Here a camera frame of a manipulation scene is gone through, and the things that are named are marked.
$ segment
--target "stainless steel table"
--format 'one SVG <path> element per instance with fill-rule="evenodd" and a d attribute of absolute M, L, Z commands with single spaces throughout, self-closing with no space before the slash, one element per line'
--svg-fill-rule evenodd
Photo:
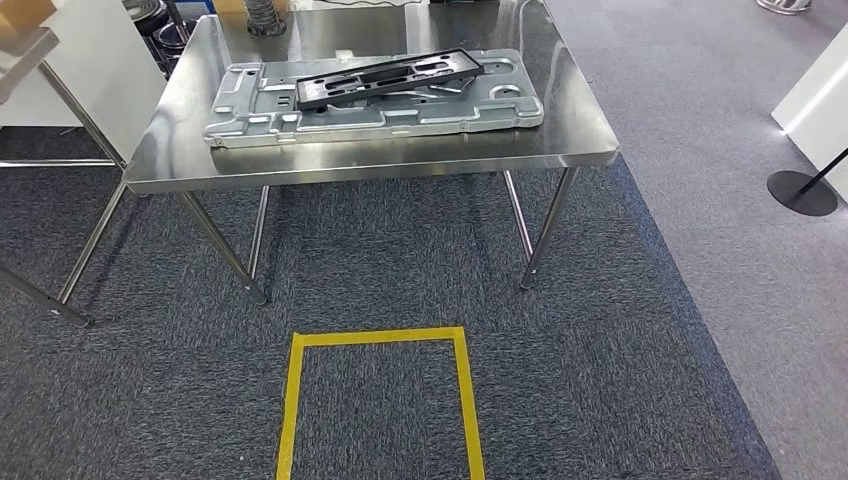
<path fill-rule="evenodd" d="M 5 103 L 20 81 L 33 69 L 37 68 L 44 75 L 44 78 L 53 88 L 53 91 L 59 95 L 59 98 L 74 113 L 77 120 L 85 127 L 97 145 L 103 149 L 103 152 L 109 157 L 111 163 L 123 170 L 124 160 L 118 151 L 109 142 L 109 139 L 106 138 L 85 107 L 80 104 L 73 93 L 62 82 L 62 79 L 50 67 L 50 62 L 46 59 L 47 55 L 58 44 L 58 38 L 47 27 L 34 28 L 24 33 L 15 33 L 8 29 L 0 28 L 0 104 Z M 109 224 L 109 220 L 112 218 L 112 214 L 115 212 L 125 191 L 126 185 L 121 182 L 112 193 L 109 203 L 100 215 L 94 231 L 86 241 L 68 280 L 65 282 L 57 298 L 53 298 L 40 290 L 20 275 L 12 272 L 2 263 L 0 263 L 0 281 L 4 281 L 21 291 L 38 304 L 46 307 L 53 314 L 66 317 L 80 326 L 88 325 L 89 320 L 70 309 L 67 304 L 76 288 L 77 282 L 79 282 L 83 271 L 88 265 L 94 248 L 100 241 L 100 237 Z"/>
<path fill-rule="evenodd" d="M 618 140 L 539 1 L 293 12 L 286 18 L 289 28 L 284 35 L 265 39 L 248 35 L 245 22 L 243 15 L 200 20 L 124 182 L 137 193 L 179 192 L 257 302 L 265 301 L 253 279 L 270 185 L 503 171 L 528 261 L 520 285 L 529 288 L 577 169 L 608 165 L 618 153 Z M 544 123 L 533 129 L 475 134 L 229 150 L 210 150 L 203 141 L 209 109 L 231 63 L 428 53 L 451 47 L 521 52 L 545 107 Z M 564 172 L 534 244 L 509 170 L 545 168 Z M 247 267 L 191 193 L 236 187 L 263 187 Z"/>

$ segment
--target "metal pole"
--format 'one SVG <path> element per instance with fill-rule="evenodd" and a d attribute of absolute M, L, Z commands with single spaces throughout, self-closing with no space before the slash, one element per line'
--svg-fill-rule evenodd
<path fill-rule="evenodd" d="M 47 83 L 53 87 L 53 90 L 56 94 L 59 95 L 59 98 L 65 102 L 65 105 L 71 109 L 71 112 L 77 117 L 83 127 L 85 127 L 86 131 L 91 135 L 91 138 L 97 142 L 97 145 L 103 149 L 106 153 L 106 156 L 112 160 L 121 171 L 124 170 L 125 162 L 123 158 L 121 158 L 121 154 L 115 149 L 115 146 L 112 145 L 112 142 L 106 138 L 106 135 L 103 133 L 103 130 L 100 130 L 100 127 L 94 122 L 82 104 L 74 97 L 71 91 L 68 89 L 67 85 L 59 78 L 53 68 L 50 67 L 50 64 L 46 61 L 41 62 L 38 66 L 38 70 L 44 75 L 44 78 L 47 79 Z"/>
<path fill-rule="evenodd" d="M 168 15 L 171 17 L 171 20 L 174 22 L 174 28 L 177 29 L 177 34 L 180 36 L 180 40 L 182 40 L 183 45 L 188 45 L 188 39 L 190 35 L 188 33 L 188 29 L 185 26 L 185 22 L 183 21 L 183 16 L 180 14 L 180 9 L 177 8 L 177 4 L 174 0 L 162 0 L 165 2 L 165 8 L 168 10 Z"/>
<path fill-rule="evenodd" d="M 35 303 L 46 307 L 54 315 L 67 317 L 70 321 L 74 322 L 75 324 L 81 327 L 85 327 L 89 323 L 88 320 L 80 316 L 78 313 L 74 312 L 67 306 L 57 302 L 53 297 L 47 295 L 35 285 L 27 282 L 22 277 L 16 275 L 2 264 L 0 264 L 0 280 L 3 280 L 19 292 L 28 296 Z"/>
<path fill-rule="evenodd" d="M 227 243 L 227 240 L 221 234 L 221 231 L 218 230 L 218 227 L 215 226 L 215 223 L 212 222 L 211 218 L 209 218 L 209 214 L 206 213 L 206 210 L 204 210 L 203 206 L 200 205 L 200 202 L 197 201 L 197 197 L 195 197 L 191 192 L 180 192 L 178 195 L 200 223 L 200 227 L 212 242 L 212 246 L 215 247 L 215 250 L 218 250 L 218 253 L 224 257 L 230 265 L 230 268 L 236 272 L 236 275 L 239 277 L 242 285 L 244 285 L 244 288 L 250 293 L 251 297 L 253 297 L 253 300 L 259 305 L 268 303 L 268 298 L 265 297 L 262 290 L 260 290 L 256 283 L 254 283 L 253 279 L 250 277 L 250 273 L 244 268 L 244 265 L 241 264 L 241 261 L 239 261 L 232 247 L 230 247 L 230 244 Z"/>
<path fill-rule="evenodd" d="M 88 241 L 85 242 L 85 246 L 82 249 L 82 253 L 80 253 L 79 258 L 77 258 L 77 263 L 74 265 L 74 269 L 71 270 L 71 275 L 65 282 L 65 286 L 62 287 L 62 292 L 59 294 L 59 301 L 62 302 L 62 304 L 67 304 L 68 299 L 71 298 L 71 294 L 74 292 L 74 288 L 76 288 L 77 282 L 79 282 L 83 270 L 85 270 L 89 259 L 91 259 L 92 252 L 94 252 L 95 247 L 97 247 L 97 244 L 100 242 L 100 237 L 109 225 L 109 220 L 112 219 L 112 214 L 115 213 L 115 209 L 121 202 L 121 197 L 124 195 L 124 191 L 126 191 L 126 189 L 126 184 L 121 182 L 121 184 L 118 185 L 118 188 L 112 192 L 112 197 L 109 199 L 109 203 L 106 204 L 106 208 L 103 210 L 103 213 L 100 214 L 100 218 L 97 220 L 97 225 L 94 227 L 94 231 L 91 232 L 91 235 L 89 235 Z"/>
<path fill-rule="evenodd" d="M 551 202 L 550 208 L 548 208 L 547 216 L 545 216 L 545 223 L 542 224 L 542 231 L 539 234 L 539 240 L 536 242 L 533 255 L 530 257 L 530 261 L 527 264 L 527 270 L 524 271 L 524 277 L 521 279 L 520 285 L 523 289 L 532 288 L 536 283 L 536 270 L 539 266 L 539 261 L 548 249 L 548 245 L 551 241 L 551 233 L 559 220 L 560 211 L 562 210 L 562 206 L 565 204 L 565 198 L 568 196 L 568 191 L 574 184 L 575 178 L 577 178 L 577 169 L 566 168 L 562 173 L 562 177 L 559 179 L 559 184 L 557 185 L 556 192 L 554 193 L 554 199 Z"/>
<path fill-rule="evenodd" d="M 841 162 L 846 156 L 848 156 L 848 148 L 843 150 L 842 153 L 840 153 L 838 157 L 834 158 L 833 161 L 828 163 L 827 166 L 824 167 L 824 169 L 818 173 L 818 175 L 813 177 L 812 180 L 810 180 L 809 182 L 807 182 L 806 185 L 801 187 L 801 190 L 798 191 L 798 195 L 800 196 L 809 192 L 815 184 L 819 183 L 825 175 L 827 175 L 831 170 L 833 170 L 833 167 L 839 165 L 839 162 Z"/>
<path fill-rule="evenodd" d="M 524 247 L 524 256 L 527 261 L 533 257 L 533 242 L 530 240 L 530 234 L 527 232 L 527 224 L 524 222 L 524 213 L 521 211 L 521 204 L 518 202 L 518 193 L 515 191 L 515 184 L 512 183 L 512 174 L 509 170 L 504 170 L 504 180 L 506 180 L 506 189 L 509 191 L 509 201 L 512 203 L 512 212 L 515 214 L 515 223 L 518 224 L 518 234 L 521 236 L 521 246 Z"/>
<path fill-rule="evenodd" d="M 262 246 L 262 230 L 265 229 L 265 211 L 268 209 L 268 192 L 271 187 L 262 187 L 259 197 L 259 213 L 256 214 L 256 226 L 253 228 L 253 241 L 250 243 L 250 257 L 247 262 L 250 278 L 256 280 L 256 266 L 259 264 L 259 248 Z"/>
<path fill-rule="evenodd" d="M 48 160 L 0 160 L 0 168 L 32 167 L 114 167 L 115 162 L 106 159 L 48 159 Z"/>

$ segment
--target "black plastic part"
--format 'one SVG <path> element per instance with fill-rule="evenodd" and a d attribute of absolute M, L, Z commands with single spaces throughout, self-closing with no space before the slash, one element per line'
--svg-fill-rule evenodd
<path fill-rule="evenodd" d="M 810 217 L 830 215 L 839 205 L 836 194 L 825 183 L 810 184 L 811 180 L 806 173 L 783 170 L 772 174 L 767 186 L 771 196 L 790 210 Z"/>
<path fill-rule="evenodd" d="M 389 92 L 439 85 L 483 73 L 483 66 L 461 48 L 351 68 L 297 81 L 297 108 L 312 110 Z"/>

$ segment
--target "floor marking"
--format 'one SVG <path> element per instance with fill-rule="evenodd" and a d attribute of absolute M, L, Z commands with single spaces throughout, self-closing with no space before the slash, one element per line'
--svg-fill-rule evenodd
<path fill-rule="evenodd" d="M 277 460 L 277 480 L 291 480 L 294 436 L 297 426 L 297 404 L 300 396 L 300 374 L 303 370 L 304 348 L 371 343 L 421 342 L 428 340 L 450 340 L 453 342 L 456 372 L 459 380 L 459 399 L 462 407 L 462 424 L 465 430 L 465 448 L 468 454 L 468 468 L 471 473 L 471 480 L 484 480 L 483 451 L 480 447 L 477 411 L 474 406 L 471 364 L 468 359 L 465 330 L 462 327 L 321 333 L 314 335 L 293 334 L 291 356 L 289 358 L 289 373 L 286 380 L 286 395 L 283 406 L 283 428 L 280 433 L 280 452 Z"/>

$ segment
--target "light gray carpet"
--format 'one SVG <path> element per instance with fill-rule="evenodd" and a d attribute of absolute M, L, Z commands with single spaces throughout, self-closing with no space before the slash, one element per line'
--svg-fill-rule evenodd
<path fill-rule="evenodd" d="M 846 211 L 802 217 L 765 188 L 813 171 L 770 112 L 848 3 L 547 3 L 781 473 L 848 478 Z"/>
<path fill-rule="evenodd" d="M 538 225 L 557 173 L 517 177 Z M 0 171 L 4 261 L 56 291 L 116 179 Z M 129 195 L 72 302 L 94 328 L 0 286 L 0 475 L 273 478 L 293 331 L 462 325 L 489 478 L 779 478 L 634 192 L 581 173 L 521 292 L 498 175 L 275 188 L 264 307 L 172 197 Z M 201 196 L 242 255 L 258 193 Z M 304 360 L 293 478 L 467 476 L 445 342 Z"/>

